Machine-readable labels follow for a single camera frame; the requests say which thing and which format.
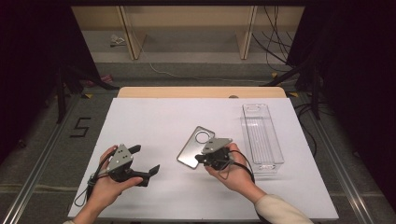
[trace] person's right hand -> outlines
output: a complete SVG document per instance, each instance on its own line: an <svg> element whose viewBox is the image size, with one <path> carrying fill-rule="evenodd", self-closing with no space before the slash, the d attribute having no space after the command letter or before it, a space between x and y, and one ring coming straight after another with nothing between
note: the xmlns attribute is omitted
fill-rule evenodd
<svg viewBox="0 0 396 224"><path fill-rule="evenodd" d="M228 147L233 154L234 161L245 166L247 165L245 158L238 153L238 151L240 152L240 150L235 143L231 143L226 147ZM229 165L220 172L210 166L205 166L205 169L209 172L210 175L213 175L228 189L244 195L253 203L257 202L260 197L266 194L262 189L258 188L253 183L250 174L239 166Z"/></svg>

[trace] sleeve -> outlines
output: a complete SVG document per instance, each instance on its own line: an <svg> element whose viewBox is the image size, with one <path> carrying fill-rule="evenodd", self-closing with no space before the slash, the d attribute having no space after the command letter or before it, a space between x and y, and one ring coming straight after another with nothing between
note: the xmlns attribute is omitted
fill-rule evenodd
<svg viewBox="0 0 396 224"><path fill-rule="evenodd" d="M271 223L313 223L300 210L283 201L276 195L267 194L263 196L254 204L254 207L256 208L259 216L262 216L265 220Z"/></svg>

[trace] cable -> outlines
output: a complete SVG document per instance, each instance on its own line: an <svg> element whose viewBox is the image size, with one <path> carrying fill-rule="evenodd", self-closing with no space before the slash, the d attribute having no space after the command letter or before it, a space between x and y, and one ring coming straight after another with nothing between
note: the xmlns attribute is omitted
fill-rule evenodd
<svg viewBox="0 0 396 224"><path fill-rule="evenodd" d="M306 133L311 137L311 139L312 139L312 141L313 141L313 143L314 143L314 151L313 151L313 156L315 157L316 155L317 155L317 151L318 151L318 144L317 144L317 141L315 140L315 137L314 137L314 135L311 133L311 132L309 132L308 130L307 130L307 128L303 125L303 123L301 122L301 116L304 114L304 113L306 113L306 112L308 112L309 110L311 110L312 109L312 105L311 104L302 104L302 105L297 105L297 106L295 106L294 107L294 110L297 110L298 108L300 108L300 107L302 107L302 109L299 111L299 113L297 114L297 119L298 119L298 121L299 121L299 123L300 123L300 125L303 127L303 129L306 131ZM321 112L321 113L323 113L323 114L326 114L326 115L330 115L330 116L332 116L332 114L330 114L330 113L327 113L327 112L324 112L324 111L319 111L319 112Z"/></svg>
<svg viewBox="0 0 396 224"><path fill-rule="evenodd" d="M260 45L260 47L262 47L266 52L268 52L269 54L271 54L272 56L276 57L278 60L280 60L282 63L287 63L285 60L279 58L278 56L276 56L271 50L269 50L268 48L266 48L262 43L260 43L260 41L256 38L256 36L254 34L252 34L254 40L256 40L256 42Z"/></svg>
<svg viewBox="0 0 396 224"><path fill-rule="evenodd" d="M255 183L256 181L255 181L255 179L254 179L253 169L251 168L251 165L250 165L250 162L248 161L248 158L247 158L244 154L242 154L242 152L240 152L240 151L231 150L230 152L239 153L241 156L244 157L244 159L245 159L245 161L247 162L248 167L250 168L250 170L249 170L245 165L243 165L243 164L241 164L241 163L239 163L239 162L234 162L233 164L234 164L234 165L237 165L237 166L239 166L239 167L241 167L242 169L244 169L244 170L250 175L251 181L253 181L253 183Z"/></svg>
<svg viewBox="0 0 396 224"><path fill-rule="evenodd" d="M286 34L288 35L288 37L289 37L290 41L291 41L291 42L293 42L293 38L291 38L291 36L290 36L289 32L286 32Z"/></svg>
<svg viewBox="0 0 396 224"><path fill-rule="evenodd" d="M283 52L283 50L282 50L281 44L283 45L284 50L285 50L287 53L288 53L288 51L286 50L286 48L285 48L285 46L284 46L284 44L283 44L283 41L282 41L282 39L279 37L279 34L278 34L278 32L277 32L277 15L278 15L278 12L279 12L279 7L278 7L278 6L275 6L275 7L274 7L274 17L275 17L274 23L272 23L272 20L271 20L269 14L268 14L268 11L267 11L267 8L266 8L266 7L264 7L264 11L265 11L265 14L267 15L268 21L269 21L270 24L271 24L271 27L273 28L273 32L271 33L271 38L270 38L270 39L272 40L273 35L274 35L274 34L276 35L276 37L277 37L277 42L279 43L280 51L282 52L283 57L284 57L285 59L287 59L287 57L285 56L285 54L284 54L284 52Z"/></svg>
<svg viewBox="0 0 396 224"><path fill-rule="evenodd" d="M267 38L269 41L272 41L272 42L274 42L274 43L276 43L276 44L282 44L282 45L283 45L283 46L285 46L285 47L291 48L291 46L290 46L290 45L287 45L287 44L284 44L284 43L280 43L280 42L277 42L277 41L275 41L275 40L271 39L270 37L268 37L268 36L265 34L265 32L264 32L264 31L262 31L262 35L264 35L264 36L265 36L265 38Z"/></svg>
<svg viewBox="0 0 396 224"><path fill-rule="evenodd" d="M82 191L82 192L77 196L77 198L74 200L74 205L75 205L75 206L77 206L77 207L83 206L83 205L85 204L85 202L87 202L88 199L90 198L90 196L91 196L91 194L92 194L92 191L93 191L93 187L94 187L95 184L96 184L96 181L97 181L99 178L102 178L102 177L107 176L107 175L101 175L101 176L99 176L99 173L100 173L100 170L101 170L103 164L105 164L105 162L106 162L110 157L114 156L114 153L115 153L115 152L116 152L116 148L115 148L112 152L108 153L108 154L105 156L105 158L101 160L101 162L99 163L99 166L98 166L98 168L96 169L95 173L94 173L93 175L90 176L90 179L88 180L88 186L87 186L87 188L85 188L84 191ZM77 200L78 200L84 193L86 193L86 194L85 194L85 197L84 197L84 201L82 202L82 204L77 204Z"/></svg>

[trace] white tabletop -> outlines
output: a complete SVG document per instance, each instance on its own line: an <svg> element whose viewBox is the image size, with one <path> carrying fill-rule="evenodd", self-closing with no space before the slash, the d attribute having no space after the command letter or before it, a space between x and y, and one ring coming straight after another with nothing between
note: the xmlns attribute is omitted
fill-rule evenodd
<svg viewBox="0 0 396 224"><path fill-rule="evenodd" d="M314 220L338 215L304 138L291 102L278 99L164 99L116 98L109 108L92 158L77 195L110 146L141 145L132 168L147 172L161 165L147 188L124 191L99 217L141 221L256 221L253 204L225 188L203 165L196 170L177 161L197 126L232 138L245 151L240 116L243 104L267 104L285 163L271 177L256 177L256 184L282 197ZM74 217L79 207L72 206Z"/></svg>

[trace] transparent bin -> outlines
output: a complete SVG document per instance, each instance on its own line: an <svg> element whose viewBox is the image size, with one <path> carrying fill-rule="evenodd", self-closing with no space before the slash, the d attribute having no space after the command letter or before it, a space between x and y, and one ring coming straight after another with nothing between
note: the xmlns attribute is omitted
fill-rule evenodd
<svg viewBox="0 0 396 224"><path fill-rule="evenodd" d="M247 160L253 174L273 175L285 162L268 105L242 105L241 116Z"/></svg>

